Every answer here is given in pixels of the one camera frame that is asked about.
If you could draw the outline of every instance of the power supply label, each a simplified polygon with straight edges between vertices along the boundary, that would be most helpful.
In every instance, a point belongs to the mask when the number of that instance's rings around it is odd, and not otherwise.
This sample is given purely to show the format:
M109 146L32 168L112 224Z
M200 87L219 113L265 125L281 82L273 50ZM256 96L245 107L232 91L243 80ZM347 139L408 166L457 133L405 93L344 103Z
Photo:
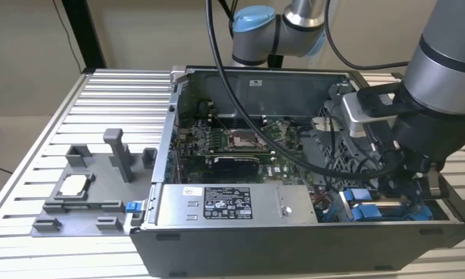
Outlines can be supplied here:
M207 219L253 219L249 188L205 187L203 216Z

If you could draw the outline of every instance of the blue latch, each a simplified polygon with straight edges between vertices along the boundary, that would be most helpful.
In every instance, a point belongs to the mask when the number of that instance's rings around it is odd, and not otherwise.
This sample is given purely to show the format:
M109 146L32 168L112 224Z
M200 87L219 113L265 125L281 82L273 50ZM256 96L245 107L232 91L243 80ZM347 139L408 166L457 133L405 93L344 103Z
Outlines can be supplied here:
M347 189L344 191L347 201L372 201L371 192L368 189Z
M141 213L143 212L143 202L128 202L125 205L127 213Z
M355 221L367 218L383 217L376 205L360 205L351 210Z

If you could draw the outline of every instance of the motherboard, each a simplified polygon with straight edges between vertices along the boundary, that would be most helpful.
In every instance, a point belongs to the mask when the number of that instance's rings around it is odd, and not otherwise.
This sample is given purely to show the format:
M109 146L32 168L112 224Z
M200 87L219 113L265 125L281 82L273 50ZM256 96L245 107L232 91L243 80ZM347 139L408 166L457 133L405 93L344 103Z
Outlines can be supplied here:
M293 156L304 158L299 127L292 121L265 118L261 124L265 135ZM183 183L312 185L309 173L269 149L252 129L235 126L228 119L211 115L179 130Z

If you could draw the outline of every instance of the metal bracket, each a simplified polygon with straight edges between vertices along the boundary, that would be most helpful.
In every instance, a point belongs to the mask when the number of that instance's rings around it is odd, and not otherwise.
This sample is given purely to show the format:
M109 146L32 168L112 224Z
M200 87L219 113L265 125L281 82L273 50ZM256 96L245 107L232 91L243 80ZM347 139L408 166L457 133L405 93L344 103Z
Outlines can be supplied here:
M177 84L187 80L188 73L187 73L187 67L185 66L172 66L171 71L171 83Z

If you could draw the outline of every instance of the aluminum extrusion table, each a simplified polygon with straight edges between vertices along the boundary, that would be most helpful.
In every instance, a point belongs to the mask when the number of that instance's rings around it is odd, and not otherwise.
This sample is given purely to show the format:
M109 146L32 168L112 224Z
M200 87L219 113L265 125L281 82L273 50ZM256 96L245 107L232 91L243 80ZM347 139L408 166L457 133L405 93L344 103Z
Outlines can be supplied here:
M71 144L109 153L107 128L139 153L159 148L169 100L168 71L97 70L81 75L39 140L0 192L0 278L151 278L129 237L32 238L31 225L67 165ZM364 74L371 85L399 81ZM443 174L465 200L465 147ZM305 274L265 278L465 278L465 241L437 249L399 272Z

